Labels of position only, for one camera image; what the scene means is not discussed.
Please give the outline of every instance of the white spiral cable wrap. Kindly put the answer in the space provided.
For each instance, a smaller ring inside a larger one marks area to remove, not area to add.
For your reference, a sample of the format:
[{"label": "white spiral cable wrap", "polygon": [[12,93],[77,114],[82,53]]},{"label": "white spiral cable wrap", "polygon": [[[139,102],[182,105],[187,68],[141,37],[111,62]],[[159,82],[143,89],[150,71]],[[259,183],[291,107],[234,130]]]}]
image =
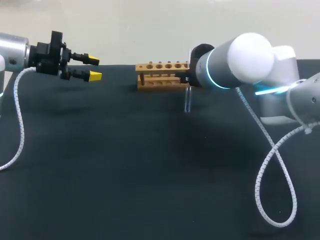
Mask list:
[{"label": "white spiral cable wrap", "polygon": [[22,120],[22,115],[21,115],[21,110],[20,110],[20,105],[19,105],[19,98],[18,98],[18,84],[22,76],[28,72],[35,72],[36,68],[35,67],[29,67],[21,71],[18,76],[15,79],[14,82],[14,87],[13,87],[13,96],[14,96],[14,103],[15,103],[15,108],[16,108],[16,114],[18,116],[18,121],[19,121],[19,126],[20,126],[20,145],[19,148],[14,155],[14,157],[5,165],[0,166],[0,171],[10,167],[20,156],[22,149],[24,148],[25,144],[25,129],[24,129],[24,122]]},{"label": "white spiral cable wrap", "polygon": [[[257,115],[255,114],[255,112],[252,110],[252,108],[250,107],[248,101],[246,100],[245,96],[242,94],[241,90],[239,87],[236,88],[236,92],[238,93],[238,95],[240,96],[242,102],[244,103],[245,107],[248,109],[249,113],[251,114],[251,116],[253,117],[253,119],[255,120],[255,122],[258,124],[258,126],[260,127],[260,129],[262,130],[263,134],[265,135],[266,139],[268,140],[268,142],[270,143],[270,145],[272,146],[271,151],[269,152],[269,154],[266,156],[266,158],[264,159],[262,166],[258,172],[258,175],[256,177],[256,181],[255,181],[255,187],[254,187],[254,196],[255,196],[255,203],[256,206],[260,212],[260,214],[262,215],[262,217],[271,225],[278,227],[278,228],[283,228],[288,226],[289,224],[292,223],[292,221],[295,219],[296,217],[296,213],[297,213],[297,208],[298,208],[298,204],[297,204],[297,197],[296,197],[296,192],[293,186],[293,183],[291,181],[291,178],[289,176],[289,173],[287,171],[286,165],[280,155],[280,153],[278,152],[278,148],[290,137],[292,137],[293,135],[297,134],[298,132],[302,131],[305,129],[304,126],[300,126],[297,129],[289,132],[288,134],[286,134],[283,138],[280,139],[280,141],[278,141],[278,143],[275,145],[274,141],[272,140],[272,138],[270,137],[269,133],[267,132],[267,130],[265,129],[265,127],[263,126],[263,124],[261,123],[261,121],[259,120],[259,118],[257,117]],[[260,200],[260,183],[262,180],[262,177],[264,175],[265,169],[270,161],[270,159],[272,158],[272,156],[276,154],[276,157],[278,158],[278,161],[280,163],[280,166],[283,170],[285,179],[288,183],[290,192],[291,192],[291,197],[292,197],[292,212],[290,217],[285,221],[285,222],[276,222],[273,221],[265,212],[264,208],[262,207],[261,204],[261,200]]]}]

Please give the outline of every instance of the black tablecloth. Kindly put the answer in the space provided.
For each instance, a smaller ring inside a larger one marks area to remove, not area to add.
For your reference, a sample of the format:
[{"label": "black tablecloth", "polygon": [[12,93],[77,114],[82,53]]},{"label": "black tablecloth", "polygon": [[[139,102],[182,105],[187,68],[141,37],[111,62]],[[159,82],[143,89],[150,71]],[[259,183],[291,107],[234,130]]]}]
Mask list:
[{"label": "black tablecloth", "polygon": [[[301,78],[320,60],[300,60]],[[138,92],[133,66],[100,66],[100,82],[28,73],[19,99],[25,146],[0,172],[2,240],[319,239],[320,131],[280,152],[298,200],[294,222],[266,223],[254,199],[270,146],[235,90]],[[242,88],[259,114],[253,88]],[[297,124],[267,127],[278,141]],[[0,164],[17,151],[13,80],[0,118]],[[261,187],[265,211],[285,221],[292,200],[273,159]]]}]

